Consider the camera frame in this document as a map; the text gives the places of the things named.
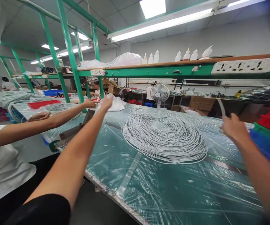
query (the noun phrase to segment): forearm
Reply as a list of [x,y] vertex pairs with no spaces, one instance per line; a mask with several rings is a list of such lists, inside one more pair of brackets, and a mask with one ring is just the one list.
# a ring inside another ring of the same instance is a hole
[[234,143],[241,152],[251,183],[264,209],[270,215],[270,162],[250,137],[234,140]]

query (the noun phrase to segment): hair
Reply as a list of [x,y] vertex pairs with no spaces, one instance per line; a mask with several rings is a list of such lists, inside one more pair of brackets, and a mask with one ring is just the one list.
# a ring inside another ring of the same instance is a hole
[[5,82],[9,82],[9,79],[7,77],[3,77],[2,80],[5,81]]

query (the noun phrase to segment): white cloth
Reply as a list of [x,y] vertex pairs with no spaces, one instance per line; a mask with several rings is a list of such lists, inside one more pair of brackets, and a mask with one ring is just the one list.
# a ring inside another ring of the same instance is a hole
[[34,165],[23,163],[17,159],[17,155],[18,151],[11,144],[0,147],[0,199],[36,173]]
[[3,88],[12,89],[15,88],[15,85],[11,82],[3,82]]
[[149,86],[147,88],[147,99],[148,100],[153,100],[153,98],[151,97],[151,89],[152,89],[152,86]]

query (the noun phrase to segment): plastic bottle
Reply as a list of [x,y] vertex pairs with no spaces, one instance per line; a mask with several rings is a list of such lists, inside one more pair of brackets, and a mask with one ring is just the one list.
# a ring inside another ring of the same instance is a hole
[[154,62],[153,63],[158,63],[159,62],[159,51],[156,51],[156,54],[154,55]]
[[150,54],[150,57],[148,58],[148,63],[153,64],[153,54]]
[[144,54],[144,58],[142,60],[142,64],[147,64],[148,63],[148,60],[147,60],[147,54],[145,53]]
[[189,48],[188,50],[186,51],[184,57],[183,57],[183,61],[188,61],[190,59],[190,51],[189,51]]
[[176,58],[175,58],[175,62],[179,62],[181,61],[181,52],[179,51]]
[[190,60],[197,60],[197,59],[198,59],[198,50],[195,49],[195,50],[193,51],[193,54],[192,54],[191,57],[190,57]]

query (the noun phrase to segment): finger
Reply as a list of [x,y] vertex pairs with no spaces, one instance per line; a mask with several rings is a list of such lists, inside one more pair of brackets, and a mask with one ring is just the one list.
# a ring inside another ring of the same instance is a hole
[[231,118],[232,118],[232,120],[234,120],[234,121],[240,121],[239,117],[236,116],[235,113],[231,113]]

